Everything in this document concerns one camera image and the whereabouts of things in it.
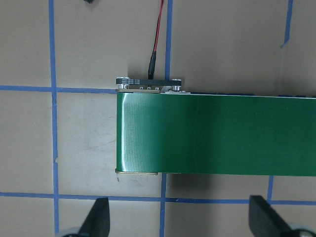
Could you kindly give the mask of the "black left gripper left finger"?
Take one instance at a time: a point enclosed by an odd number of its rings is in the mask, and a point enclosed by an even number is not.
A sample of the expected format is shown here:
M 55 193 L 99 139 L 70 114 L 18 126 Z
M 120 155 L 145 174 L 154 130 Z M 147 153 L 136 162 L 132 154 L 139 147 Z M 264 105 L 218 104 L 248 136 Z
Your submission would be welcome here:
M 61 231 L 57 237 L 108 237 L 110 233 L 110 210 L 107 197 L 97 198 L 80 227 Z

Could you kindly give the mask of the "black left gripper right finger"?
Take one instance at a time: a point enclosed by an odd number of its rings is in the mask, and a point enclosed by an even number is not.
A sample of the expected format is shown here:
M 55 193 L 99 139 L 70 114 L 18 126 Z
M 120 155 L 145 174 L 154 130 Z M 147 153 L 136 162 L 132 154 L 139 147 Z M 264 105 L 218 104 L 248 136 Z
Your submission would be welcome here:
M 255 237 L 314 237 L 307 228 L 293 228 L 262 197 L 249 197 L 248 225 Z

